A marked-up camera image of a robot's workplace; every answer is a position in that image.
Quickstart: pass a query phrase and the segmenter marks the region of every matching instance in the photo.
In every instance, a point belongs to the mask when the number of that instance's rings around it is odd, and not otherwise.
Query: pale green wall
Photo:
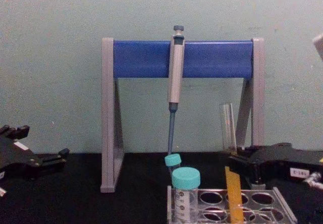
[[[0,124],[31,126],[37,152],[100,152],[101,38],[266,42],[265,143],[322,146],[322,0],[0,0]],[[120,82],[126,151],[166,151],[166,79]],[[221,147],[218,104],[239,102],[241,80],[184,80],[178,151]]]

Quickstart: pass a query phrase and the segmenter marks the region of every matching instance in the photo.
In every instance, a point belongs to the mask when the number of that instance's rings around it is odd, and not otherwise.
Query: teal screw cap
[[[199,187],[201,183],[200,171],[193,167],[179,167],[172,174],[174,188],[192,190]]]
[[[178,165],[181,162],[181,156],[178,153],[173,153],[165,157],[165,163],[167,167]]]

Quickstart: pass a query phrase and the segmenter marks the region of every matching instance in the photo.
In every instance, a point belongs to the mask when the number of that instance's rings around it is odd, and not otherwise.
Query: black table surface
[[[101,155],[70,154],[63,172],[36,181],[0,182],[7,190],[0,199],[0,223],[166,223],[165,153],[127,153],[115,193],[100,193]],[[201,172],[200,188],[225,189],[220,153],[181,153],[183,164]],[[323,206],[323,192],[297,183],[271,181],[298,219],[309,223]],[[242,180],[242,188],[248,186]]]

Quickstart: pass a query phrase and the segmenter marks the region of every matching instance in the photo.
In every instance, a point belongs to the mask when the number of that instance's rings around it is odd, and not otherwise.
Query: label sticker
[[[20,142],[15,142],[14,143],[17,147],[20,147],[22,150],[26,151],[28,150],[29,148],[26,147],[24,144],[20,143]]]
[[[290,170],[291,170],[291,177],[307,179],[309,176],[309,170],[295,169],[293,167],[291,167]]]
[[[190,192],[175,191],[175,212],[181,223],[190,222]]]

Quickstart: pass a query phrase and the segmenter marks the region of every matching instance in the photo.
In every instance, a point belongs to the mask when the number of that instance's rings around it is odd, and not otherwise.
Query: rack hole
[[[256,215],[255,213],[247,208],[243,208],[243,217],[247,220],[247,221],[252,221],[255,220]]]
[[[220,221],[227,218],[227,212],[220,208],[209,207],[203,211],[203,216],[209,220]]]
[[[260,217],[262,218],[262,219],[264,219],[264,220],[271,220],[267,215],[265,215],[265,214],[259,214],[260,215]]]
[[[263,205],[270,205],[274,202],[273,197],[267,193],[256,193],[256,194],[253,194],[251,198],[256,203],[263,204]]]
[[[274,208],[262,208],[259,211],[270,212],[276,221],[280,221],[284,218],[284,215]]]
[[[200,199],[207,204],[218,204],[222,201],[222,196],[218,193],[205,192],[201,194]]]

